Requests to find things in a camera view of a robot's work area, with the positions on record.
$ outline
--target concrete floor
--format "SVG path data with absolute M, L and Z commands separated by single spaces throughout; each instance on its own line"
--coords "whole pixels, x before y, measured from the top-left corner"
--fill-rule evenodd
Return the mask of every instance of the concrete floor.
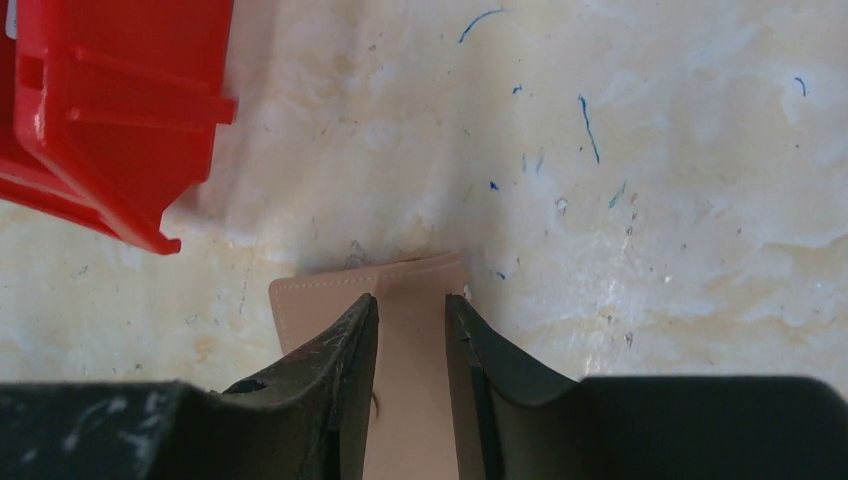
M 281 353 L 272 279 L 462 248 L 567 375 L 848 393 L 848 3 L 502 6 L 236 0 L 182 253 L 0 205 L 0 380 L 224 388 Z

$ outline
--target red plastic bin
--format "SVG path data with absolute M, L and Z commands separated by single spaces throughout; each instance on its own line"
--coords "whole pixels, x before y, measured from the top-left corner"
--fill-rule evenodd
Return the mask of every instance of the red plastic bin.
M 8 0 L 0 0 L 3 17 Z M 233 0 L 17 0 L 0 34 L 0 198 L 160 254 L 206 180 Z

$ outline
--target beige leather wallet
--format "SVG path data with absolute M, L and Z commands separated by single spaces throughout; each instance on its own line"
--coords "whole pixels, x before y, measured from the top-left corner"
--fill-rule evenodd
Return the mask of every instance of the beige leather wallet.
M 275 280 L 269 293 L 283 352 L 329 327 L 364 293 L 380 316 L 366 480 L 456 479 L 445 295 L 467 284 L 462 255 Z

